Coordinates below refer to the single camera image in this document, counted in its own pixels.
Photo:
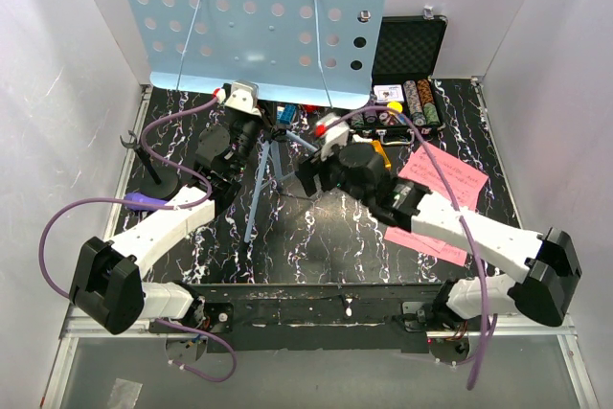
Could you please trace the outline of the purple toy microphone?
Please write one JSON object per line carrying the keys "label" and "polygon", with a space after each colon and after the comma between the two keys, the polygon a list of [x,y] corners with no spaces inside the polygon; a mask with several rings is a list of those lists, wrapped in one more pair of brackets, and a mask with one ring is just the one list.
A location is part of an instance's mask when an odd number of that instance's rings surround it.
{"label": "purple toy microphone", "polygon": [[163,209],[167,200],[153,198],[142,193],[127,193],[124,197],[124,206],[133,212],[148,212]]}

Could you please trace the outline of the pink sheet music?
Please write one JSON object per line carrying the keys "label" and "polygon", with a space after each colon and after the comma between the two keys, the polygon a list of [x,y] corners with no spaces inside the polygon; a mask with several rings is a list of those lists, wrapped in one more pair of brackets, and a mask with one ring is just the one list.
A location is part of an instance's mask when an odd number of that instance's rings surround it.
{"label": "pink sheet music", "polygon": [[466,261],[467,252],[465,250],[458,249],[439,239],[414,235],[398,228],[388,228],[384,238],[397,245],[454,265],[463,266]]}
{"label": "pink sheet music", "polygon": [[[429,143],[425,145],[434,155],[459,205],[475,211],[479,194],[486,185],[488,177],[449,153]],[[398,176],[421,183],[432,191],[449,198],[449,194],[423,146],[420,146],[416,152],[409,156],[408,162]]]}

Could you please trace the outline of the black microphone stand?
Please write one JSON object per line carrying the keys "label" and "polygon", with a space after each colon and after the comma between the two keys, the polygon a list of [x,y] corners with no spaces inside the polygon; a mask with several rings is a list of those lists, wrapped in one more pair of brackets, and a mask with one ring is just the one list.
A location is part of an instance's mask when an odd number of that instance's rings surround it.
{"label": "black microphone stand", "polygon": [[180,189],[180,179],[178,173],[170,167],[155,167],[149,154],[144,150],[134,131],[129,130],[129,141],[120,137],[121,144],[126,149],[134,151],[145,168],[146,175],[141,181],[139,192],[151,198],[159,200],[172,199]]}

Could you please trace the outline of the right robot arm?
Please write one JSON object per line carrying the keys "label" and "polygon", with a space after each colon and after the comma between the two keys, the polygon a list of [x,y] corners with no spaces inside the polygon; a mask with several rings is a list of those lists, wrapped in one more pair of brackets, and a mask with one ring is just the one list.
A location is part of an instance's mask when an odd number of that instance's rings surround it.
{"label": "right robot arm", "polygon": [[547,327],[563,323],[582,275],[568,233],[555,227],[538,233],[457,211],[440,193],[390,173],[365,143],[318,150],[299,163],[297,177],[307,195],[339,189],[392,228],[439,239],[500,269],[497,276],[445,282],[431,304],[441,328],[458,328],[482,313],[520,313]]}

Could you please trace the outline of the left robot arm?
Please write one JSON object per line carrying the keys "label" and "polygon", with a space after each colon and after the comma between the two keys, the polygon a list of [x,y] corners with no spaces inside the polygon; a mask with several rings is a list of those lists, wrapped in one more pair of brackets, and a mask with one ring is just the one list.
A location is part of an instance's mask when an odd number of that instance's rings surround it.
{"label": "left robot arm", "polygon": [[204,299],[182,282],[145,283],[143,277],[172,247],[223,214],[241,188],[240,177],[260,135],[261,117],[225,111],[198,139],[196,175],[168,204],[108,241],[92,237],[80,249],[69,300],[112,334],[140,319],[169,319],[182,331],[205,320]]}

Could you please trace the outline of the light blue music stand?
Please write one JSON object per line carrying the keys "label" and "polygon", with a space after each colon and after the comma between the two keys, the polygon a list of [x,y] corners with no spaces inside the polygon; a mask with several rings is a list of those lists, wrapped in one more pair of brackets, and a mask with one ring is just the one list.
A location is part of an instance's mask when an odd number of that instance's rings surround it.
{"label": "light blue music stand", "polygon": [[371,90],[385,0],[128,0],[152,85],[356,109]]}

